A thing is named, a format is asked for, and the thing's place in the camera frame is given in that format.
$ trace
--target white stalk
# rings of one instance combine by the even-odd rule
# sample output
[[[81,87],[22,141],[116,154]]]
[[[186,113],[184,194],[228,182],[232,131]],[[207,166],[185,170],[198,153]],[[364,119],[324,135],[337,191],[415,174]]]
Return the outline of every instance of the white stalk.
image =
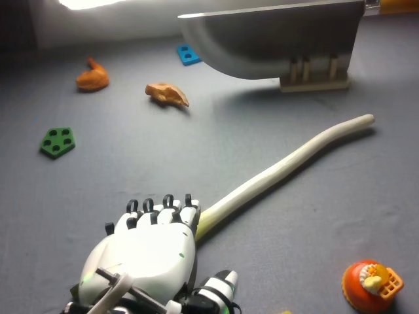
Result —
[[[372,123],[374,123],[374,116],[366,114],[337,124],[313,137],[283,160],[248,180],[248,182],[239,186],[236,190],[201,214],[195,237],[196,240],[198,241],[214,226],[249,200],[286,178],[296,168],[307,161],[307,159],[329,143],[345,135],[362,130]]]

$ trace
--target gray fabric surface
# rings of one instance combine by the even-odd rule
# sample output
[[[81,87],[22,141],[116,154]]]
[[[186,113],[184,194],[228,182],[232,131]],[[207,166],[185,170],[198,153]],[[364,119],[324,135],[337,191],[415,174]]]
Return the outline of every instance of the gray fabric surface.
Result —
[[[181,39],[96,45],[5,58],[0,76],[0,308],[59,313],[84,261],[131,198],[192,193],[207,208],[329,126],[372,113],[374,131],[324,150],[201,245],[198,279],[239,274],[244,313],[353,313],[340,289],[374,258],[405,280],[391,313],[415,314],[419,274],[417,15],[361,22],[348,91],[283,95],[278,80],[183,67]],[[80,94],[91,55],[111,84]],[[144,94],[166,81],[187,111]],[[38,153],[47,129],[76,148]]]

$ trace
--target wooden knife handle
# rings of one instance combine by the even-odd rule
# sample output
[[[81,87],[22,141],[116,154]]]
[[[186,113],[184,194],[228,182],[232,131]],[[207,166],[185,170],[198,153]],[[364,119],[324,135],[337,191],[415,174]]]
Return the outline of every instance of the wooden knife handle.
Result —
[[[381,14],[419,12],[419,0],[381,0]]]

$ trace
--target blue block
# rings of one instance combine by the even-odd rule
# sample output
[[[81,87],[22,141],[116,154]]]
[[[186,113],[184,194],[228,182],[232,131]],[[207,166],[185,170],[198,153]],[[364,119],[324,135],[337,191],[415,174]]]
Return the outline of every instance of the blue block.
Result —
[[[177,47],[177,53],[179,54],[183,65],[191,65],[201,62],[201,59],[195,54],[188,44]]]

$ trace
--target green block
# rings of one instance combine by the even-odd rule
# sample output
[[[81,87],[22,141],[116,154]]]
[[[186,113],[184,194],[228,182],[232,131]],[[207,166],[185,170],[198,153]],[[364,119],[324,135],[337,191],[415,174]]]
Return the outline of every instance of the green block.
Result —
[[[71,128],[49,129],[40,145],[41,152],[52,159],[57,159],[75,147]]]

